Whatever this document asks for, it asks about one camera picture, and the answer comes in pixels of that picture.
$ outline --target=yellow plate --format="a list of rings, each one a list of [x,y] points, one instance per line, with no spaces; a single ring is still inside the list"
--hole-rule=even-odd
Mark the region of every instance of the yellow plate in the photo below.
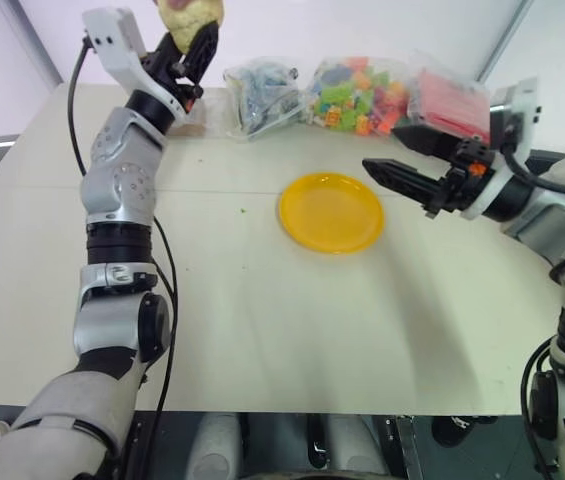
[[[297,179],[282,193],[278,211],[289,235],[319,252],[363,250],[384,227],[382,206],[373,192],[338,173]]]

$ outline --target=plastic bag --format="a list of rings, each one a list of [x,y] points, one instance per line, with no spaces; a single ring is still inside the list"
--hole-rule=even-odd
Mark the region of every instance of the plastic bag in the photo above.
[[[234,128],[231,98],[225,88],[205,88],[184,118],[184,123],[171,127],[170,136],[225,138],[226,132]]]
[[[297,76],[295,68],[268,59],[226,70],[224,80],[238,123],[233,136],[252,138],[273,127],[297,122],[304,109]]]
[[[358,135],[389,135],[407,121],[408,80],[406,65],[398,61],[326,59],[308,88],[305,120]]]
[[[489,91],[472,79],[457,75],[420,54],[410,85],[408,115],[424,124],[459,138],[489,144]]]

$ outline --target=colorful building block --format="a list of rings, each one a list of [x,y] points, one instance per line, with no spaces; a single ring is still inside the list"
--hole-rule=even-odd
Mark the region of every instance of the colorful building block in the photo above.
[[[337,64],[326,70],[320,76],[320,82],[325,86],[339,85],[346,82],[353,75],[353,69],[346,65]]]
[[[324,103],[344,103],[353,95],[353,82],[345,82],[335,87],[324,87],[320,99]]]
[[[376,127],[378,133],[383,135],[388,135],[393,130],[393,127],[398,122],[402,114],[397,110],[392,110],[386,115],[384,115]]]
[[[329,111],[326,112],[324,124],[327,127],[336,127],[340,123],[341,116],[342,116],[342,109],[340,107],[331,107],[329,108]]]
[[[391,82],[389,84],[389,90],[398,95],[408,95],[408,91],[402,82]]]
[[[355,121],[355,133],[358,135],[368,135],[371,133],[371,123],[366,115],[358,115]]]
[[[356,115],[353,110],[345,110],[340,117],[339,130],[352,131],[355,130]]]
[[[355,111],[358,115],[366,115],[373,106],[373,92],[361,92],[355,104]]]
[[[371,80],[374,87],[387,88],[389,86],[389,72],[376,73]]]
[[[349,57],[346,60],[346,64],[354,71],[359,72],[368,67],[369,57]]]
[[[374,103],[383,103],[385,93],[386,93],[386,90],[384,88],[375,87],[373,89],[373,102]]]
[[[362,72],[353,74],[353,83],[358,90],[368,90],[371,88],[371,79]]]
[[[375,113],[371,112],[369,115],[369,123],[371,124],[371,128],[373,130],[377,130],[378,126],[380,125],[381,118]]]
[[[406,115],[409,98],[405,94],[395,93],[389,90],[384,95],[384,102],[382,103],[387,109],[392,108],[399,110],[403,115]]]

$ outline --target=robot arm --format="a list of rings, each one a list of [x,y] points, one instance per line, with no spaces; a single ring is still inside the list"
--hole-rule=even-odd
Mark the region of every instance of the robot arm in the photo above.
[[[51,381],[0,441],[0,478],[96,478],[114,466],[145,372],[169,346],[167,302],[152,293],[154,181],[164,134],[202,95],[218,25],[202,27],[183,57],[169,34],[147,54],[129,10],[92,10],[84,22],[130,98],[97,135],[81,185],[88,264],[74,326],[78,364]],[[183,77],[191,84],[177,82]]]
[[[538,435],[556,441],[559,471],[565,478],[565,185],[557,188],[547,181],[562,177],[565,182],[565,159],[535,183],[529,181],[528,172],[516,173],[522,167],[511,163],[513,152],[521,159],[530,152],[532,126],[540,113],[535,87],[535,80],[525,80],[496,93],[491,106],[492,149],[427,127],[394,129],[407,147],[450,163],[439,180],[394,160],[366,159],[363,165],[380,185],[421,203],[427,216],[458,209],[467,219],[489,217],[501,223],[505,235],[553,267],[550,276],[562,286],[562,312],[557,335],[548,342],[553,370],[534,376],[530,420]]]

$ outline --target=white table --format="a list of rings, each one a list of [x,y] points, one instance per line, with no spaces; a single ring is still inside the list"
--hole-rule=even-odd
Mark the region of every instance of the white table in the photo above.
[[[116,87],[79,88],[85,156],[124,101]],[[60,87],[0,164],[0,404],[27,404],[76,362],[86,252],[65,103]],[[170,140],[157,215],[181,303],[167,409],[519,412],[523,365],[559,312],[547,265],[486,219],[425,218],[376,186],[363,157],[399,158],[429,174],[446,166],[396,141],[301,125],[253,143]],[[380,196],[386,229],[368,250],[314,253],[280,227],[279,193],[324,170]],[[154,244],[166,265],[157,236]],[[164,363],[149,372],[138,408],[154,408]]]

